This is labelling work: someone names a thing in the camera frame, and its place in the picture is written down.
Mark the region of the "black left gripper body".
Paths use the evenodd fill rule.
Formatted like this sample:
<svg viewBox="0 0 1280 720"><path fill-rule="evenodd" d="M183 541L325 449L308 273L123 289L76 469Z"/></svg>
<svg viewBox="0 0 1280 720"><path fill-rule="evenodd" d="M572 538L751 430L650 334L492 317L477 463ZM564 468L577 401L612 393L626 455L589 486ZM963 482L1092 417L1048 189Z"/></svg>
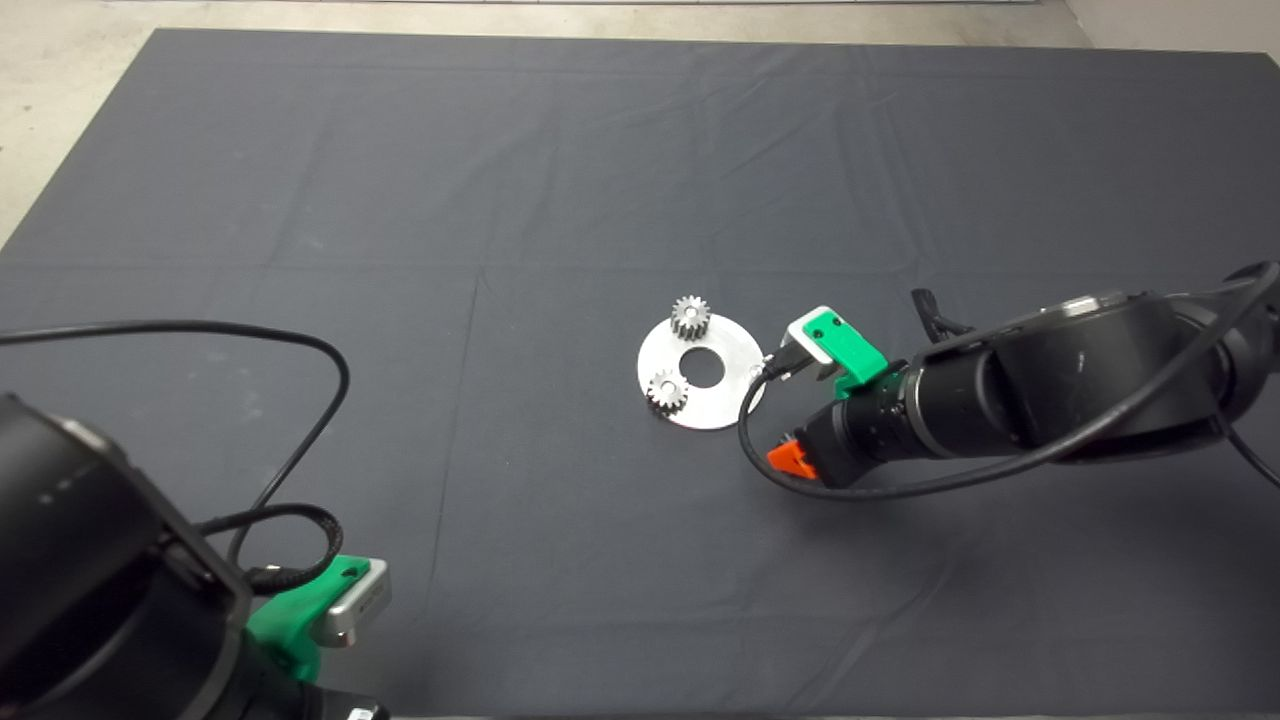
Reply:
<svg viewBox="0 0 1280 720"><path fill-rule="evenodd" d="M366 694L301 682L279 667L243 665L215 703L216 719L389 719L390 710Z"/></svg>

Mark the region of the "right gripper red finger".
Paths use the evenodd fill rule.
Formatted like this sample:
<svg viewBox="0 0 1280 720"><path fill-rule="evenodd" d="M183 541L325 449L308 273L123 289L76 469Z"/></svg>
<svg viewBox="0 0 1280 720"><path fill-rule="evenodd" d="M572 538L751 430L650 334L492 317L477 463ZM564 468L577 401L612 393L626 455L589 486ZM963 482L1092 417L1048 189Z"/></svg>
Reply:
<svg viewBox="0 0 1280 720"><path fill-rule="evenodd" d="M806 460L796 439L786 439L767 454L768 464L777 471L804 480L819 480L817 469Z"/></svg>

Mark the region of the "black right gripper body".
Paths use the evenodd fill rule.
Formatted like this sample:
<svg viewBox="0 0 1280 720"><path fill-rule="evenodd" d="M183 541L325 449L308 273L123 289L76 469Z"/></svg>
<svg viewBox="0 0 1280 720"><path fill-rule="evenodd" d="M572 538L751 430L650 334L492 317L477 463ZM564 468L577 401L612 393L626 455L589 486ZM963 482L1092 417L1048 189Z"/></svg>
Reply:
<svg viewBox="0 0 1280 720"><path fill-rule="evenodd" d="M804 461L826 488L846 489L877 468L925 457L908 416L905 366L891 366L797 428Z"/></svg>

